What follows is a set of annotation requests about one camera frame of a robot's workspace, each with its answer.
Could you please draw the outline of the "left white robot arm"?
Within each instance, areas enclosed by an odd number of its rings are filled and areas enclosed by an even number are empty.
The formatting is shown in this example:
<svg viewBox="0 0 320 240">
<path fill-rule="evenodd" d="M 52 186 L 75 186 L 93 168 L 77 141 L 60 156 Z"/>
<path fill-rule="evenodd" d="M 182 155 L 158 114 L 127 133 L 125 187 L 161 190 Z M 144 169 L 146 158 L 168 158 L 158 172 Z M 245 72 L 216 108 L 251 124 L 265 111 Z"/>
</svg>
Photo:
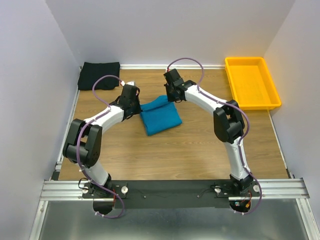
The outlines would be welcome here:
<svg viewBox="0 0 320 240">
<path fill-rule="evenodd" d="M 113 192 L 112 177 L 99 160 L 102 136 L 112 126 L 141 112 L 139 94 L 135 82 L 128 82 L 121 95 L 105 110 L 85 120 L 74 119 L 70 124 L 62 154 L 79 166 L 94 185 L 93 191 L 101 198 Z"/>
</svg>

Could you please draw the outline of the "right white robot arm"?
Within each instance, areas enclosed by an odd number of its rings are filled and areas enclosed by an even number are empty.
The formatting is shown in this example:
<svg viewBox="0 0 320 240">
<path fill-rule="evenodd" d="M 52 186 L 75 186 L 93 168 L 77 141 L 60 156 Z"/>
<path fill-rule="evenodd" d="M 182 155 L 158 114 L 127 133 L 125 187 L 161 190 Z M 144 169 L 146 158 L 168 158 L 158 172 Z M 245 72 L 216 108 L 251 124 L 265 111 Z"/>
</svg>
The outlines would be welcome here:
<svg viewBox="0 0 320 240">
<path fill-rule="evenodd" d="M 215 136 L 224 143 L 230 164 L 230 191 L 241 196 L 253 182 L 243 146 L 245 122 L 235 100 L 226 101 L 204 91 L 194 81 L 184 81 L 176 69 L 164 73 L 170 102 L 188 101 L 213 116 Z"/>
</svg>

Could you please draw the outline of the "blue t shirt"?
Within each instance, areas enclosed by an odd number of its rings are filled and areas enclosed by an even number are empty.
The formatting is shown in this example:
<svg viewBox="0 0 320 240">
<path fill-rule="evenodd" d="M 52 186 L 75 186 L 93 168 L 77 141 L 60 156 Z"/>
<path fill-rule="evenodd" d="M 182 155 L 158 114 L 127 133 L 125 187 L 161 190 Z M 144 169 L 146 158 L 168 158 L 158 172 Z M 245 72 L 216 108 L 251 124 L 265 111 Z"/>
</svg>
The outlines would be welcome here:
<svg viewBox="0 0 320 240">
<path fill-rule="evenodd" d="M 160 95 L 155 100 L 142 104 L 140 107 L 140 117 L 148 136 L 177 127 L 183 123 L 175 104 L 169 102 L 166 95 Z"/>
</svg>

